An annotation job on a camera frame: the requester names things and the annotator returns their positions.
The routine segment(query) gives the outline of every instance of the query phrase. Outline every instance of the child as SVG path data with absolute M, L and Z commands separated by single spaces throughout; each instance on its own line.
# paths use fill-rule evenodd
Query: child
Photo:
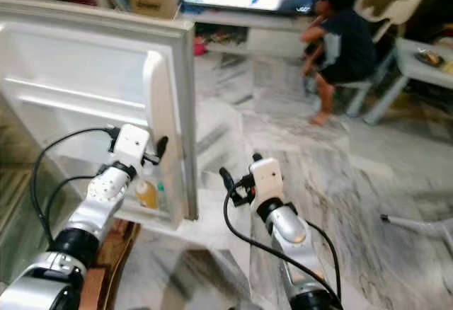
M 307 44 L 321 38 L 324 42 L 307 56 L 304 75 L 314 67 L 316 60 L 326 52 L 327 64 L 315 74 L 321 98 L 321 111 L 310 119 L 313 125 L 322 126 L 332 113 L 335 84 L 357 81 L 369 76 L 374 70 L 375 52 L 367 23 L 352 9 L 354 0 L 318 0 L 315 11 L 318 18 L 302 33 Z M 337 55 L 332 57 L 332 49 Z

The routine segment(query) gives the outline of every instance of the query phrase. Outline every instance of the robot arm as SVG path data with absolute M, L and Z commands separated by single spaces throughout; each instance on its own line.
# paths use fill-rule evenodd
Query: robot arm
M 130 182 L 141 173 L 149 133 L 124 125 L 112 163 L 88 185 L 86 199 L 45 253 L 0 296 L 2 310 L 77 310 L 86 271 L 103 243 Z
M 291 203 L 285 204 L 283 179 L 276 159 L 263 159 L 255 154 L 250 166 L 250 175 L 242 178 L 248 197 L 240 198 L 235 194 L 235 206 L 245 202 L 265 223 L 272 237 L 272 247 L 287 257 L 304 265 L 318 277 L 324 279 L 323 269 L 311 242 L 309 225 L 297 216 Z M 221 175 L 225 186 L 234 186 L 229 173 L 223 168 Z M 338 300 L 312 276 L 295 266 L 280 261 L 280 274 L 285 292 L 293 310 L 339 310 Z

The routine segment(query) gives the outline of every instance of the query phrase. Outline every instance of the tv stand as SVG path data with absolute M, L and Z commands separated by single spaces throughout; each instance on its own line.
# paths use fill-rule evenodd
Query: tv stand
M 304 45 L 300 42 L 301 32 L 310 24 L 310 17 L 288 18 L 264 13 L 245 11 L 221 11 L 207 9 L 202 13 L 182 13 L 180 19 L 195 23 L 211 23 L 247 27 L 247 41 L 240 45 L 225 46 L 210 43 L 212 52 L 232 54 L 258 54 L 281 57 L 300 57 Z

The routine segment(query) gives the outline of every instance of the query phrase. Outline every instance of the black cable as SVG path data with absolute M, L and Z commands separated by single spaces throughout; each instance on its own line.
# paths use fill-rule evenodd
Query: black cable
M 322 237 L 327 241 L 328 247 L 331 249 L 332 257 L 333 257 L 333 265 L 335 266 L 335 278 L 336 278 L 336 283 L 337 283 L 337 296 L 338 299 L 341 301 L 341 278 L 340 278 L 340 265 L 338 264 L 338 256 L 337 256 L 337 251 L 335 250 L 335 246 L 333 246 L 332 240 L 329 238 L 327 233 L 318 227 L 317 225 L 313 224 L 312 222 L 309 222 L 306 220 L 306 223 L 313 227 L 317 232 L 319 232 Z
M 246 241 L 247 243 L 249 243 L 250 245 L 252 246 L 255 246 L 257 248 L 260 248 L 261 250 L 264 250 L 266 251 L 267 253 L 270 253 L 271 255 L 274 255 L 275 257 L 277 258 L 280 258 L 286 262 L 288 262 L 289 264 L 293 264 L 296 268 L 304 271 L 306 274 L 308 274 L 309 276 L 311 276 L 313 279 L 315 279 L 319 284 L 321 284 L 323 287 L 326 288 L 326 290 L 328 291 L 329 294 L 331 294 L 331 296 L 333 297 L 334 300 L 336 300 L 338 302 L 338 305 L 340 307 L 340 310 L 343 310 L 343 306 L 341 305 L 341 301 L 340 299 L 338 298 L 338 296 L 336 295 L 336 293 L 332 290 L 332 288 L 326 283 L 325 280 L 323 280 L 321 277 L 319 277 L 316 273 L 314 273 L 313 271 L 311 271 L 310 269 L 308 269 L 306 266 L 303 266 L 302 264 L 298 263 L 297 261 L 295 261 L 294 259 L 286 256 L 284 253 L 281 253 L 277 250 L 274 250 L 273 248 L 270 248 L 262 243 L 260 243 L 259 241 L 255 241 L 253 240 L 252 238 L 249 238 L 247 236 L 244 236 L 243 234 L 241 234 L 240 232 L 238 232 L 234 227 L 233 225 L 231 225 L 231 222 L 229 221 L 229 218 L 228 218 L 228 201 L 231 197 L 231 194 L 232 192 L 237 189 L 238 187 L 241 186 L 241 181 L 237 182 L 234 184 L 233 188 L 231 188 L 228 193 L 226 194 L 226 197 L 225 197 L 225 201 L 224 201 L 224 218 L 225 218 L 225 223 L 226 225 L 228 226 L 228 229 L 238 238 L 242 239 L 243 241 Z
M 47 225 L 47 223 L 45 221 L 45 217 L 44 217 L 44 214 L 42 213 L 40 204 L 38 202 L 37 193 L 36 193 L 37 185 L 38 185 L 38 170 L 39 170 L 41 161 L 44 159 L 44 155 L 46 154 L 46 152 L 49 149 L 51 149 L 53 146 L 59 144 L 60 142 L 63 142 L 64 140 L 67 140 L 67 139 L 69 139 L 71 137 L 74 137 L 74 136 L 76 136 L 78 134 L 87 133 L 87 132 L 95 132 L 95 131 L 106 132 L 107 134 L 110 135 L 110 132 L 109 132 L 110 129 L 108 129 L 106 127 L 104 127 L 104 128 L 99 128 L 99 127 L 97 127 L 97 128 L 86 128 L 84 130 L 79 130 L 79 131 L 76 131 L 76 132 L 69 133 L 68 135 L 66 135 L 63 138 L 60 138 L 60 139 L 54 141 L 49 146 L 47 146 L 45 149 L 43 149 L 40 152 L 40 154 L 38 156 L 38 159 L 36 159 L 35 165 L 33 166 L 32 178 L 30 179 L 30 199 L 31 199 L 31 203 L 32 203 L 33 209 L 35 209 L 35 213 L 38 216 L 38 219 L 39 219 L 39 221 L 41 223 L 42 229 L 44 230 L 44 234 L 46 236 L 46 239 L 47 239 L 47 242 L 49 243 L 49 245 L 52 243 L 52 232 L 50 231 L 50 228 L 48 227 L 48 225 Z
M 78 179 L 93 179 L 96 176 L 75 176 L 71 178 L 67 178 L 63 180 L 55 189 L 54 192 L 49 197 L 49 200 L 47 201 L 47 204 L 45 205 L 45 211 L 44 211 L 44 217 L 47 226 L 50 228 L 50 209 L 52 208 L 53 202 L 55 201 L 56 196 L 58 195 L 58 192 L 65 186 L 67 183 L 73 180 L 78 180 Z

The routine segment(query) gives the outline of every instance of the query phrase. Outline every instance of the refrigerator door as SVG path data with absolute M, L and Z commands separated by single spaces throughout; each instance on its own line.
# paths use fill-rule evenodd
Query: refrigerator door
M 45 0 L 0 0 L 0 93 L 40 147 L 85 127 L 130 123 L 169 138 L 152 179 L 118 216 L 176 227 L 197 218 L 193 24 Z M 84 134 L 51 152 L 67 177 L 93 174 L 110 141 Z M 84 196 L 84 189 L 79 191 Z

